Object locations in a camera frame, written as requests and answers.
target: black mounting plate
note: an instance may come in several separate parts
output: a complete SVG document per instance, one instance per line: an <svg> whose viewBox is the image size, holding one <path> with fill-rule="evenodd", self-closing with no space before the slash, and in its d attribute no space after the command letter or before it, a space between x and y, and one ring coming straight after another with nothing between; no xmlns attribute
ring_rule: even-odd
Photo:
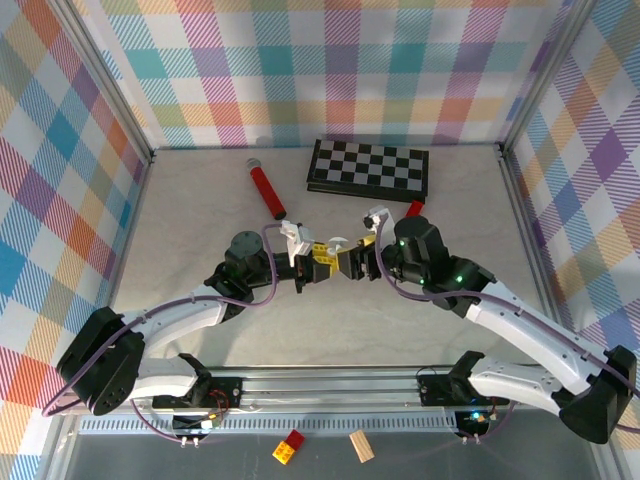
<svg viewBox="0 0 640 480"><path fill-rule="evenodd" d="M456 398L451 391L451 380L447 374L426 374L417 376L420 388L420 403L423 407L491 407L493 402L487 397L473 397L471 402ZM509 400L496 398L496 405L508 405Z"/></svg>
<svg viewBox="0 0 640 480"><path fill-rule="evenodd" d="M211 390L220 390L229 399L229 408L240 407L240 399L242 398L242 378L241 377L219 377L213 378ZM191 405L180 397L172 397L171 395L158 395L153 397L152 406L154 409L180 409L180 408L207 408L217 409L218 402L215 396L206 396L201 405Z"/></svg>
<svg viewBox="0 0 640 480"><path fill-rule="evenodd" d="M485 421L479 422L475 420L472 415L474 413L480 413L485 417ZM475 412L456 412L456 425L458 429L468 433L469 435L478 434L479 437L485 435L489 431L489 412L487 410L477 410ZM461 433L456 433L459 437L464 436Z"/></svg>

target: wooden block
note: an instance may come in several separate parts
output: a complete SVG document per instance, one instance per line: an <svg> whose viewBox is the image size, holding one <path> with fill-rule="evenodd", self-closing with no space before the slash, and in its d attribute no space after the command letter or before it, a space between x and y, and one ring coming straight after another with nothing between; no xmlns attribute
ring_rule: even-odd
<svg viewBox="0 0 640 480"><path fill-rule="evenodd" d="M353 443L353 448L356 449L360 463L371 460L375 456L373 454L373 450L371 450L371 445L369 445L367 437L364 436L364 432L362 430L353 432L349 435L349 438L351 439L351 443Z"/></svg>

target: black and white checkered board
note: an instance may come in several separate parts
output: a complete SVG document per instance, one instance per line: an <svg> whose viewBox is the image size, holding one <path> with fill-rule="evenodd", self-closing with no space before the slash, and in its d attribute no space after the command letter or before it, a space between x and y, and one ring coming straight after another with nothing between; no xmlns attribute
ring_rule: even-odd
<svg viewBox="0 0 640 480"><path fill-rule="evenodd" d="M428 169L427 151L316 140L307 190L424 203Z"/></svg>

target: plaid wall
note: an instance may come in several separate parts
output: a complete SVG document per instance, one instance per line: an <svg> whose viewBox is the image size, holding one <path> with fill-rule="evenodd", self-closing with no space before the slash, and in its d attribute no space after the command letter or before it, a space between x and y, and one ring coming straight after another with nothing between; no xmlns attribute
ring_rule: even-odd
<svg viewBox="0 0 640 480"><path fill-rule="evenodd" d="M639 25L640 0L600 0L515 149L562 320L594 342L636 354ZM625 421L637 426L634 404ZM640 449L640 437L621 438ZM640 467L640 451L629 455Z"/></svg>
<svg viewBox="0 0 640 480"><path fill-rule="evenodd" d="M0 479L30 479L54 365L107 301L143 162L45 0L0 10Z"/></svg>
<svg viewBox="0 0 640 480"><path fill-rule="evenodd" d="M493 143L571 3L76 0L150 140L170 147Z"/></svg>

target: white bracket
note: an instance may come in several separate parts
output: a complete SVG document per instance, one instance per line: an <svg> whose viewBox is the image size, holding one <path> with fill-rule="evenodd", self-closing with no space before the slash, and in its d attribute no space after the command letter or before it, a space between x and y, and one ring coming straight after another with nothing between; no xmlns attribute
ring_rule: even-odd
<svg viewBox="0 0 640 480"><path fill-rule="evenodd" d="M500 397L525 403L558 415L560 407L551 394L560 381L542 367L525 367L484 357L471 369L469 382L484 397Z"/></svg>
<svg viewBox="0 0 640 480"><path fill-rule="evenodd" d="M314 240L311 230L298 226L287 220L282 221L280 233L287 237L287 253L289 254L289 265L295 265L296 255L306 255L311 251Z"/></svg>
<svg viewBox="0 0 640 480"><path fill-rule="evenodd" d="M159 312L131 329L132 332L139 332L144 335L145 357L152 350L188 333L220 323L227 305L215 300L196 301L195 297L201 295L220 294L211 287L200 285L188 295L182 297L191 298L190 302ZM124 314L122 321L125 324L131 323L139 316L144 316L146 312L146 310L127 312Z"/></svg>
<svg viewBox="0 0 640 480"><path fill-rule="evenodd" d="M382 218L385 216L387 217L387 220L384 222L382 232L378 232ZM374 207L367 213L365 213L364 218L365 220L369 218L373 222L373 224L367 228L369 231L375 233L376 236L380 235L380 247L382 249L384 249L387 245L392 245L393 243L395 243L396 235L393 229L396 226L396 222L393 221L393 217L391 216L391 212L388 208L382 205L378 205L377 207Z"/></svg>
<svg viewBox="0 0 640 480"><path fill-rule="evenodd" d="M482 293L507 300L513 303L516 308L506 309L490 301L483 300L479 304L472 304L469 307L465 317L467 320L497 333L510 344L529 355L548 369L574 395L590 387L587 379L591 375L597 377L600 374L600 369L520 314L523 310L526 310L563 337L570 338L587 349L592 356L606 363L608 359L604 355L602 347L580 338L537 312L520 300L502 282L489 283L482 290Z"/></svg>
<svg viewBox="0 0 640 480"><path fill-rule="evenodd" d="M129 399L187 394L197 379L195 370L180 357L144 358Z"/></svg>

